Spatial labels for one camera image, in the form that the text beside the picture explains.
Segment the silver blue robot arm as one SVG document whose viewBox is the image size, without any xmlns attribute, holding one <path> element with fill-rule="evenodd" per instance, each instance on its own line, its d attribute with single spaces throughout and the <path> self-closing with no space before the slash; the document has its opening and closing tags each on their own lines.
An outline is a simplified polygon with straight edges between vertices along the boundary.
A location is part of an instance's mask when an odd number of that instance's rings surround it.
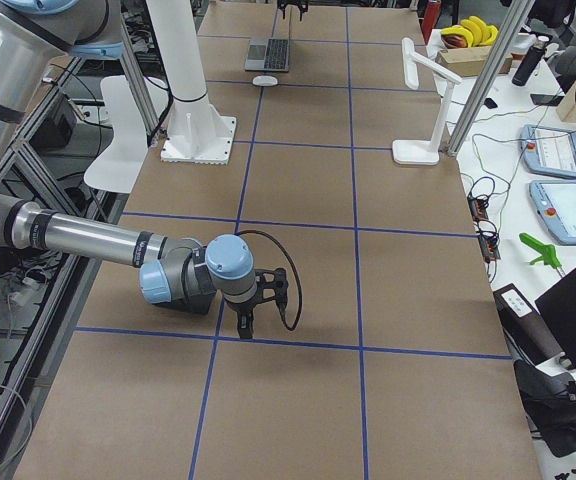
<svg viewBox="0 0 576 480">
<path fill-rule="evenodd" d="M 123 53 L 116 1 L 0 1 L 0 160 L 41 81 L 60 55 L 117 59 Z M 204 314 L 221 295 L 241 338 L 253 335 L 254 309 L 288 306 L 294 268 L 259 269 L 241 234 L 208 244 L 78 218 L 0 194 L 0 243 L 125 264 L 139 272 L 144 299 Z"/>
</svg>

